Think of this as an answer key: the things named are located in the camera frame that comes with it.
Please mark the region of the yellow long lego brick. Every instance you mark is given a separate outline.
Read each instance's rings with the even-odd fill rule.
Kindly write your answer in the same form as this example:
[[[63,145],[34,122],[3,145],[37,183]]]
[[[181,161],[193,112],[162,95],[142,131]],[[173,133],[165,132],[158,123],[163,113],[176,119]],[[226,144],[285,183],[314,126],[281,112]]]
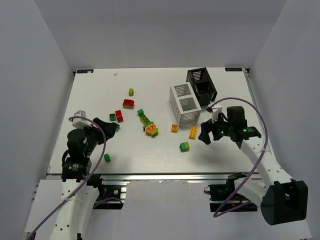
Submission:
[[[189,139],[192,139],[192,140],[195,140],[196,139],[196,136],[197,136],[197,127],[196,126],[192,126],[190,128],[190,131],[189,131]]]

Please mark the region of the red lego brick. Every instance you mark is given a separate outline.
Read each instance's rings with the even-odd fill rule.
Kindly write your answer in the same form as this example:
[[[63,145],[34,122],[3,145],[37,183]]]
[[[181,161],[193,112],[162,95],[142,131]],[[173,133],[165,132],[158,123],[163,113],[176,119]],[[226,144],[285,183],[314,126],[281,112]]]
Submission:
[[[121,110],[116,110],[115,111],[115,116],[116,116],[116,120],[121,123],[124,121],[124,118],[123,118],[123,114],[122,114],[122,111]]]

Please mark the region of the green lime lego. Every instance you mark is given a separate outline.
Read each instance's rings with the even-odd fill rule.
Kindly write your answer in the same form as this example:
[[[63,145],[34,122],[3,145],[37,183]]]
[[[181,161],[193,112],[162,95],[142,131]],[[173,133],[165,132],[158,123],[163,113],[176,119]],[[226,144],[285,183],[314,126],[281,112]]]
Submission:
[[[179,149],[180,149],[181,152],[187,152],[187,151],[190,150],[190,145],[189,145],[189,143],[187,141],[186,142],[182,142],[179,145]]]

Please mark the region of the lime green lego plate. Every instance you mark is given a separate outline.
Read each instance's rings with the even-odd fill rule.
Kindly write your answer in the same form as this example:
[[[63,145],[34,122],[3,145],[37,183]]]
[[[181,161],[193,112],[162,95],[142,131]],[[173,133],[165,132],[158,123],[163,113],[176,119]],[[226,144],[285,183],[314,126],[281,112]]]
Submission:
[[[140,115],[139,118],[144,125],[148,125],[151,122],[145,114]]]

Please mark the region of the flower lego piece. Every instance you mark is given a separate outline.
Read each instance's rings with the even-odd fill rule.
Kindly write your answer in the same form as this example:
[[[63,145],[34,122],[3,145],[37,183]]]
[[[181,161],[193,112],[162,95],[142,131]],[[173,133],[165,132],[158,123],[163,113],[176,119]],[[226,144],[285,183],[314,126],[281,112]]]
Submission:
[[[157,128],[156,124],[150,122],[144,126],[144,132],[147,136],[154,138],[159,134],[159,129]]]

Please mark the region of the green small lego cube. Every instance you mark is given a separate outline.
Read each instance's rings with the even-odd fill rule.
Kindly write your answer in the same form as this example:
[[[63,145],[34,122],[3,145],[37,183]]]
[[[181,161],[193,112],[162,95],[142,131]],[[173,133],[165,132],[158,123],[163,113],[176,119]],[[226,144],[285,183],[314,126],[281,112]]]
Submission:
[[[137,111],[137,114],[138,114],[138,116],[142,116],[142,115],[144,114],[143,109],[142,109],[142,108],[139,109],[139,110]]]

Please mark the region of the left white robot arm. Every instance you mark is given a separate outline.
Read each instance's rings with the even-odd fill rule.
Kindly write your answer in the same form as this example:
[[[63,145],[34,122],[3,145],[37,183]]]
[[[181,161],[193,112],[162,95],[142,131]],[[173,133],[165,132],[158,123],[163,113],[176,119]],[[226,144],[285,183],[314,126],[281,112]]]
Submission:
[[[106,146],[118,124],[94,118],[67,134],[63,155],[61,203],[50,235],[51,240],[83,240],[94,203],[106,195],[102,178],[90,159],[96,146]]]

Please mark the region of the green square lego brick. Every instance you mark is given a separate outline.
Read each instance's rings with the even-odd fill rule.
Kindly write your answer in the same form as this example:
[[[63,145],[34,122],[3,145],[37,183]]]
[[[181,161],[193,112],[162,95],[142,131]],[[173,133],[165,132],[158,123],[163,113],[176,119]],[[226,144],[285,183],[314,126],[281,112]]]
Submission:
[[[112,122],[116,121],[117,120],[116,114],[115,113],[110,113],[109,114],[109,120],[112,121]]]

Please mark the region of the small green lego brick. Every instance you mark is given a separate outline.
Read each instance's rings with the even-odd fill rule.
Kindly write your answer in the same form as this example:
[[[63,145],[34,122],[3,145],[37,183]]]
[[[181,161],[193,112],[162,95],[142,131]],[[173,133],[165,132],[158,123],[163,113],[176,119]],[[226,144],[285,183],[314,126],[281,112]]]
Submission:
[[[108,153],[104,154],[103,158],[106,163],[109,163],[111,161],[111,157]]]

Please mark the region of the orange small lego brick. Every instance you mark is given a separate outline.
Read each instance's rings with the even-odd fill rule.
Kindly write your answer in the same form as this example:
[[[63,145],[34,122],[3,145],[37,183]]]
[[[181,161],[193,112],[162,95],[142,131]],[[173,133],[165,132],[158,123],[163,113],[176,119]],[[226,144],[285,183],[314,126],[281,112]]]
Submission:
[[[171,132],[172,132],[172,133],[177,133],[177,132],[178,132],[178,129],[179,129],[179,127],[178,127],[177,124],[173,124],[173,125],[171,126]]]

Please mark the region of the lime small lego brick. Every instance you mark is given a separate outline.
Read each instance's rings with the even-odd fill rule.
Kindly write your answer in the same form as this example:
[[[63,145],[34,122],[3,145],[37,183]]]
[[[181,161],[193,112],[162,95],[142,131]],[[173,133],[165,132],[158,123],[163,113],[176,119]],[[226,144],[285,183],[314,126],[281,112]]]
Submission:
[[[129,94],[130,97],[132,97],[134,95],[134,89],[130,88],[129,91],[128,91],[128,94]]]

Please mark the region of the black slotted container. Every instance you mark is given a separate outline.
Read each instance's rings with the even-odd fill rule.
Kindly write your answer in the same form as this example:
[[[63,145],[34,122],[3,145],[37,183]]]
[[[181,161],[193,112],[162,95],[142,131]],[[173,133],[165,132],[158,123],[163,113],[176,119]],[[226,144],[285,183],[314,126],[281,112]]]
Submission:
[[[186,82],[189,82],[200,106],[214,102],[218,92],[206,67],[187,71]]]

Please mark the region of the left blue label sticker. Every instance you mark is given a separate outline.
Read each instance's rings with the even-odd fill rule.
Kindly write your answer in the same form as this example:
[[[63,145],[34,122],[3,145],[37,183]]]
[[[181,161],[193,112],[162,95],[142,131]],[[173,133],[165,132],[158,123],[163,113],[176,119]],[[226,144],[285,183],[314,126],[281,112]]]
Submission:
[[[92,74],[93,72],[93,69],[78,69],[76,74]]]

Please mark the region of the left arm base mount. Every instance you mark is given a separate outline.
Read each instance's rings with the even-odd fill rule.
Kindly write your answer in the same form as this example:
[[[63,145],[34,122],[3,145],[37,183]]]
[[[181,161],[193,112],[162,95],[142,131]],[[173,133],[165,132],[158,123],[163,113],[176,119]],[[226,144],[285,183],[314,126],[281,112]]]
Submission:
[[[113,176],[101,175],[99,196],[96,199],[94,210],[121,210],[126,200],[128,181],[119,180]]]

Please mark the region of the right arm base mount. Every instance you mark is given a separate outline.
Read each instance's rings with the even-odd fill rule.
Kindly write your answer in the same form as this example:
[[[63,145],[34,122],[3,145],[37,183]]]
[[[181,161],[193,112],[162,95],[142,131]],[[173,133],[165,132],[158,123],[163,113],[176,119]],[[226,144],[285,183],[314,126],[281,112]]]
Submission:
[[[222,202],[235,190],[236,187],[234,185],[234,181],[239,179],[242,180],[245,177],[246,175],[242,173],[232,174],[228,176],[224,184],[210,184],[203,189],[203,192],[209,195],[209,206],[211,213],[214,213],[222,204]],[[243,195],[236,193],[220,212],[230,210],[241,204],[247,203],[248,201],[249,200]]]

